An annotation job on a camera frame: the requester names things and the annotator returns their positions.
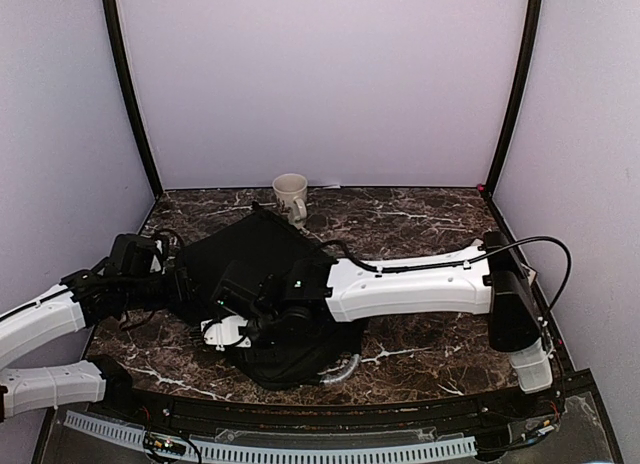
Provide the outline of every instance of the mug handle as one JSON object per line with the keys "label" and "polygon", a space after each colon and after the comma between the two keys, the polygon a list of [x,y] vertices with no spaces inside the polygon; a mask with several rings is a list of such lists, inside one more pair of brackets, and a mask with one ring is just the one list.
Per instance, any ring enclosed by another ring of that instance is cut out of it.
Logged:
{"label": "mug handle", "polygon": [[304,221],[307,218],[307,206],[304,205],[304,201],[299,197],[293,200],[293,215],[295,222]]}

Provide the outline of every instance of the white wall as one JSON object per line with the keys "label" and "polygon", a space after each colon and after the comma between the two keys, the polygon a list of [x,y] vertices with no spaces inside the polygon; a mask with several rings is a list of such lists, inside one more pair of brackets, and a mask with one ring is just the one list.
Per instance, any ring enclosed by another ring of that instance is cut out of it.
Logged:
{"label": "white wall", "polygon": [[475,186],[527,0],[120,0],[167,188]]}
{"label": "white wall", "polygon": [[[544,0],[497,203],[516,236],[565,240],[554,312],[591,367],[626,462],[640,462],[640,0]],[[526,250],[555,292],[560,252]]]}
{"label": "white wall", "polygon": [[[100,0],[0,0],[0,312],[108,253],[153,198]],[[79,333],[15,363],[78,359]],[[3,463],[31,462],[43,412],[0,424]]]}

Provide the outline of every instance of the dark marble surface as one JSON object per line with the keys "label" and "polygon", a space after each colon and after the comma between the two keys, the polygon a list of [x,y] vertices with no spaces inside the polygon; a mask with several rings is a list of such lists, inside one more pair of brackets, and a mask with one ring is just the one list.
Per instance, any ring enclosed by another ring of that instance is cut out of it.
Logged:
{"label": "dark marble surface", "polygon": [[[169,227],[194,242],[249,213],[254,200],[275,210],[266,189],[171,191],[143,234]],[[308,201],[303,232],[319,240],[343,239],[364,259],[446,253],[496,227],[471,189],[312,189]],[[363,363],[334,387],[266,391],[227,365],[223,354],[195,347],[187,326],[162,312],[129,332],[119,331],[114,320],[102,323],[88,351],[101,353],[127,368],[140,389],[244,403],[382,404],[517,385],[507,358],[488,346],[486,318],[457,313],[372,319]]]}

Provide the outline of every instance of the mug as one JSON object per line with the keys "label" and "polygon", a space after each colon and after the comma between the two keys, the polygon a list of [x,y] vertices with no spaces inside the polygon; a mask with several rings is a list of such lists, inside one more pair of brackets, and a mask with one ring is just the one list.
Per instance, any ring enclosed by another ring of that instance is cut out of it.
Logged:
{"label": "mug", "polygon": [[300,174],[283,174],[273,180],[273,191],[282,212],[289,212],[289,223],[298,229],[307,220],[307,178]]}

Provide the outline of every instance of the white vent strip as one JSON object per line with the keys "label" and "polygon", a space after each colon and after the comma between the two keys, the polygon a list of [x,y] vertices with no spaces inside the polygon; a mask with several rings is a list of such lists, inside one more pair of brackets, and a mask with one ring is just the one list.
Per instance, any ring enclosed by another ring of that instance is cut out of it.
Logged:
{"label": "white vent strip", "polygon": [[[73,411],[67,411],[64,425],[104,441],[144,452],[142,442],[145,430],[142,426],[119,424]],[[268,449],[232,446],[198,439],[191,441],[200,450],[203,463],[216,464],[419,464],[472,457],[477,454],[474,437],[409,446],[332,450]],[[159,454],[175,458],[175,455],[170,453]],[[187,453],[182,460],[198,462],[190,446],[187,446]]]}

